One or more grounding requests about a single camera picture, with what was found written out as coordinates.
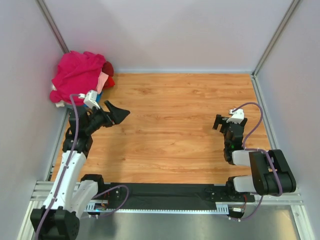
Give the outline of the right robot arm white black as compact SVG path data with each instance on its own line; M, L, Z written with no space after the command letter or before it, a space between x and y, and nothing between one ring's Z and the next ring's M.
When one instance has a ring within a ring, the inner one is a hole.
M297 183L282 150L246 150L242 146L247 120L243 118L236 123L217 114L212 127L217 130L221 126L219 131L224 138L224 160L230 165L250 167L251 170L250 175L228 178L230 186L225 189L226 198L236 202L244 193L277 196L295 192Z

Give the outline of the aluminium front rail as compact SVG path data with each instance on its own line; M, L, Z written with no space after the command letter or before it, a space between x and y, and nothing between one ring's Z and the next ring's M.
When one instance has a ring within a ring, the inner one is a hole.
M33 193L30 197L31 201L44 201L49 195L53 181L37 181ZM277 205L277 206L302 206L304 201L298 190L292 193L284 193L281 196L266 195L263 197L262 205Z

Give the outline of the left aluminium corner post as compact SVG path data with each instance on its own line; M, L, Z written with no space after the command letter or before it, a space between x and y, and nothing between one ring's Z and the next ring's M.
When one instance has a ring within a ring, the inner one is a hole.
M47 22L50 30L52 31L59 47L61 48L62 52L64 54L69 52L69 48L67 47L67 44L62 36L62 34L59 31L58 26L56 25L56 22L50 13L50 10L44 0L35 0L36 4L38 5L45 21Z

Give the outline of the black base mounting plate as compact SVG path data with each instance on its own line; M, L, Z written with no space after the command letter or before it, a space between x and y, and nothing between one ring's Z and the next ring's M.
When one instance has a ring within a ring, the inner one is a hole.
M182 183L125 183L106 195L111 209L161 210L161 211L209 211L217 210L218 203L253 203L250 193L237 193L230 184L182 184Z

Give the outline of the aluminium corner post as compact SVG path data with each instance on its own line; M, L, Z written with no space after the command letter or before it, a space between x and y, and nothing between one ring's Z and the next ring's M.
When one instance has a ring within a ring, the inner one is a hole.
M67 44L62 36L62 34L59 31L58 26L56 25L56 22L50 13L50 10L44 0L35 0L36 4L38 5L45 21L47 22L50 30L52 31L59 47L61 48L62 52L64 54L69 52L69 48L67 47Z
M281 35L283 34L286 26L290 22L292 16L294 15L295 11L297 10L298 6L302 3L302 0L292 0L288 9L286 10L283 18L281 19L276 31L274 32L272 38L270 39L266 49L264 50L262 56L260 57L256 67L251 73L253 78L256 78L260 70L262 69L264 63L266 62L268 56L272 52L273 48L275 47L276 43L280 39Z

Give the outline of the blue t shirt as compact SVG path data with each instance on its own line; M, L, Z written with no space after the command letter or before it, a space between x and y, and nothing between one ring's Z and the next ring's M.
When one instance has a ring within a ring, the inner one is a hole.
M100 108L99 103L101 101L102 94L103 94L102 92L98 94L96 91L91 90L85 95L85 98L83 101L84 106L89 109L92 109L93 107Z

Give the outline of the light pink t shirt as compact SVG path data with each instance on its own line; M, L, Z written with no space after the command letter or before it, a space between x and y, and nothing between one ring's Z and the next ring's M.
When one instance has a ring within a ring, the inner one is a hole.
M104 73L104 72L100 72L99 76L98 76L98 82L97 82L97 86L96 86L96 91L98 94L100 94L104 88L105 83L108 81L109 75Z

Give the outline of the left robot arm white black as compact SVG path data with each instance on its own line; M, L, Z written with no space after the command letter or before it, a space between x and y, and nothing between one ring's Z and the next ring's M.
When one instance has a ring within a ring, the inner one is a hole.
M62 145L61 164L52 188L40 208L32 210L30 221L37 240L75 240L81 216L90 200L99 201L108 192L99 174L87 174L76 186L79 173L93 144L92 135L101 127L122 123L130 114L110 101L107 110L94 104L91 110L73 107Z

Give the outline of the magenta t shirt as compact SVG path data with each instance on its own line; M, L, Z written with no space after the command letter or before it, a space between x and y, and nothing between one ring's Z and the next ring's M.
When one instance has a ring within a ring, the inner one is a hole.
M63 100L70 104L70 95L96 91L98 77L105 62L106 59L101 54L70 51L58 63L52 84L61 93Z

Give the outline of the cream white t shirt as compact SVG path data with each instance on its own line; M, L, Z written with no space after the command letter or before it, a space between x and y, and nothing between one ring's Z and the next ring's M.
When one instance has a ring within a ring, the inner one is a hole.
M51 92L49 94L49 99L51 100L52 103L55 104L57 108L64 107L66 105L66 102L64 101L62 93L57 90L54 84L52 84Z

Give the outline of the dark red t shirt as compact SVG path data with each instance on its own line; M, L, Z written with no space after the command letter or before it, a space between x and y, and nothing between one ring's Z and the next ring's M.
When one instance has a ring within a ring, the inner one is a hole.
M111 77L114 76L114 68L113 68L113 65L109 61L106 61L103 64L101 71L108 76L111 76Z

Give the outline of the right aluminium corner post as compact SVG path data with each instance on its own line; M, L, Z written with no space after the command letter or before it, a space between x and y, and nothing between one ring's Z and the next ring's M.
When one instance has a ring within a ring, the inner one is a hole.
M286 10L283 18L281 19L276 31L274 32L272 38L270 39L266 49L264 50L262 56L260 57L256 67L251 73L253 78L256 78L260 70L262 69L264 63L266 62L268 56L272 52L273 48L275 47L276 43L280 39L281 35L283 34L286 26L290 22L292 16L294 15L295 11L297 10L298 6L302 3L302 0L292 0L288 9Z

